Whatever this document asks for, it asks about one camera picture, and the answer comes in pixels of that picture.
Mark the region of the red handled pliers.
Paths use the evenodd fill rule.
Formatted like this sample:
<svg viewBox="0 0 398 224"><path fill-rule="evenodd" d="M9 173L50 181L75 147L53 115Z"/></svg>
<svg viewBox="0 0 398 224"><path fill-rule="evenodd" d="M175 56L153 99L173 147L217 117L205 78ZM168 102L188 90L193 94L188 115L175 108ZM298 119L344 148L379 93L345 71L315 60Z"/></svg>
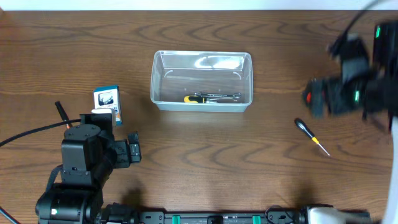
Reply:
<svg viewBox="0 0 398 224"><path fill-rule="evenodd" d="M306 96L306 102L307 103L311 103L311 100L312 100L312 94L308 93L307 96Z"/></svg>

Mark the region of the black yellow precision screwdriver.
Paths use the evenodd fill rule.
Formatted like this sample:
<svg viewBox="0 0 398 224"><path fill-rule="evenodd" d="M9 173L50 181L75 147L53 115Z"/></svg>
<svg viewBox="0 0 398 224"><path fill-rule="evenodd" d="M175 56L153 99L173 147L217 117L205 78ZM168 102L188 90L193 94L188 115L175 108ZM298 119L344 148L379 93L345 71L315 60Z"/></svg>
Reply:
<svg viewBox="0 0 398 224"><path fill-rule="evenodd" d="M320 147L327 156L330 156L330 153L321 145L320 141L315 137L315 134L309 129L302 119L295 118L294 123L308 138L310 138L318 147Z"/></svg>

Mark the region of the blue white screwdriver box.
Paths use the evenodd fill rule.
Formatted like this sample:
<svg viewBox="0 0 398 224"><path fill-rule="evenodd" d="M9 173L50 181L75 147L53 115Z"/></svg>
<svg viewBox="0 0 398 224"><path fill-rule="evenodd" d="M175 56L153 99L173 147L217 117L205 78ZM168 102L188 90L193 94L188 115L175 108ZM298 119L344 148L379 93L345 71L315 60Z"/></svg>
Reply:
<svg viewBox="0 0 398 224"><path fill-rule="evenodd" d="M119 86L103 86L94 89L93 99L95 109L113 109L115 112L116 126L123 124Z"/></svg>

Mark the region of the yellow black stubby screwdriver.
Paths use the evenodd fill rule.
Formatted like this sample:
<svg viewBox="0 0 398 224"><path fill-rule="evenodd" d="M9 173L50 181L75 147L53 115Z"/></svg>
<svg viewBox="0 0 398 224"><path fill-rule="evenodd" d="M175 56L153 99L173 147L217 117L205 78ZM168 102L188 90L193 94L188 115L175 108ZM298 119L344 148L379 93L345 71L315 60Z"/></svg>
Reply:
<svg viewBox="0 0 398 224"><path fill-rule="evenodd" d="M188 95L184 97L184 102L185 103L204 103L204 104L210 104L210 103L217 103L215 99L206 97L206 96L196 96L196 95Z"/></svg>

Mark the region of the clear plastic container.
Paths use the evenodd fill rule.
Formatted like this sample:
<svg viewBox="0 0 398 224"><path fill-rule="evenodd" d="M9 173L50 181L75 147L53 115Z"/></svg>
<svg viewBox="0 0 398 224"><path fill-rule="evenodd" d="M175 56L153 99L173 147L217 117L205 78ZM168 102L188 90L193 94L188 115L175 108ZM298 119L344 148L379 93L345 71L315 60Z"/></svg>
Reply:
<svg viewBox="0 0 398 224"><path fill-rule="evenodd" d="M234 94L238 100L185 103L194 93ZM242 113L253 99L253 67L247 52L160 50L154 54L150 84L152 102L164 111Z"/></svg>

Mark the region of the silver wrench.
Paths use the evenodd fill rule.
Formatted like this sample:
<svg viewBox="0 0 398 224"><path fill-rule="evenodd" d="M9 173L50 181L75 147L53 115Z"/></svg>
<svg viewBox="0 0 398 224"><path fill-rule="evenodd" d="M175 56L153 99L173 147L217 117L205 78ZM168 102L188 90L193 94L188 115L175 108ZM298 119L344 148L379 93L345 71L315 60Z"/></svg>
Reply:
<svg viewBox="0 0 398 224"><path fill-rule="evenodd" d="M240 94L240 93L234 93L234 94L194 93L193 95L209 98L212 100L215 100L215 99L238 100L242 97L242 94Z"/></svg>

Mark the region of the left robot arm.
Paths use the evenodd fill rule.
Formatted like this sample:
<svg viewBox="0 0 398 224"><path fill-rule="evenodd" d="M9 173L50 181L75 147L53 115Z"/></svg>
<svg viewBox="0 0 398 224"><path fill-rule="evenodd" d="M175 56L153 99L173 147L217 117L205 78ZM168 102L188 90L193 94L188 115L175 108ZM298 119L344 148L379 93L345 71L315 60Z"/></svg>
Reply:
<svg viewBox="0 0 398 224"><path fill-rule="evenodd" d="M103 206L103 187L115 169L142 159L138 133L117 140L113 116L81 114L80 123L64 132L62 165L54 168L35 212L39 223L139 223L133 209Z"/></svg>

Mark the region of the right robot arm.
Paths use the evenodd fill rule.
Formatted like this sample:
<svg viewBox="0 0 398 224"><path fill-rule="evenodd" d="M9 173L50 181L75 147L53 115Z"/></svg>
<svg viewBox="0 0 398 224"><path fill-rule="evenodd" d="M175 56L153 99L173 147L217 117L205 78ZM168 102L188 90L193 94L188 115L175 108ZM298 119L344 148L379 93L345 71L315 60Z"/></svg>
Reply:
<svg viewBox="0 0 398 224"><path fill-rule="evenodd" d="M314 117L322 117L324 107L331 115L362 110L362 119L387 111L393 159L386 211L380 222L397 223L397 21L375 26L371 56L362 38L350 34L354 23L328 48L331 58L340 63L341 75L310 80L303 101Z"/></svg>

